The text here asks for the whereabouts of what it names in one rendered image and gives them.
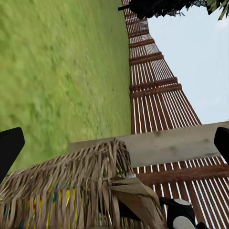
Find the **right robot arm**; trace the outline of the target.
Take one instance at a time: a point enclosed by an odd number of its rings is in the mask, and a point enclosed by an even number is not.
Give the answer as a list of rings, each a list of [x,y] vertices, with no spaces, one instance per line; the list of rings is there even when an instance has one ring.
[[[127,175],[125,178],[137,177],[136,174]],[[208,229],[208,226],[202,221],[197,224],[195,211],[191,203],[187,200],[159,198],[160,206],[167,205],[167,228],[168,229]],[[118,199],[120,208],[120,217],[143,222],[126,204]],[[98,202],[98,211],[101,213],[100,202]],[[106,216],[104,202],[103,214]]]

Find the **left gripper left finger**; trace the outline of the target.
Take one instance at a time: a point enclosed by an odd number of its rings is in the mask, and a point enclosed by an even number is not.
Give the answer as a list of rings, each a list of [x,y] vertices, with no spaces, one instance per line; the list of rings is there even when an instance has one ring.
[[[0,184],[25,145],[21,127],[0,132]]]

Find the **wicker basket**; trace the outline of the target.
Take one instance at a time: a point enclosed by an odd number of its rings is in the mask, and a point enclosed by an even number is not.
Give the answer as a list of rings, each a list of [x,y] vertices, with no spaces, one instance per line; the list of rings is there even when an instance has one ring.
[[[137,177],[125,178],[134,174],[132,168],[126,144],[113,138],[7,173],[0,184],[0,229],[136,229],[135,220],[120,217],[118,199],[143,221],[137,221],[137,229],[165,229],[155,191]]]

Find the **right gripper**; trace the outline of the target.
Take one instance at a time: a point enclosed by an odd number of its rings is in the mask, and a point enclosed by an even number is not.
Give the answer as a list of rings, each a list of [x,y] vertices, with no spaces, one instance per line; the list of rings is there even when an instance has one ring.
[[[118,199],[120,208],[120,217],[126,217],[129,219],[137,220],[143,222],[126,204],[124,204],[120,199]],[[98,211],[101,213],[100,202],[98,202]],[[103,214],[106,216],[104,202],[103,202]]]

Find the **easter egg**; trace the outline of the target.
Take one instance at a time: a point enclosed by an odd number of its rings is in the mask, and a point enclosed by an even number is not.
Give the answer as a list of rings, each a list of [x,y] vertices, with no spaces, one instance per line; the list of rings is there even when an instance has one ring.
[[[41,208],[42,208],[42,197],[41,197],[41,201],[40,201],[40,210],[41,210]],[[36,209],[36,199],[33,203],[33,213],[35,212],[35,209]]]
[[[73,206],[75,204],[75,188],[73,190]],[[66,191],[66,201],[68,202],[68,197],[69,197],[69,190]],[[57,198],[57,193],[54,193],[53,194],[53,210],[54,210],[54,207],[55,207],[55,202],[56,202],[56,198]]]

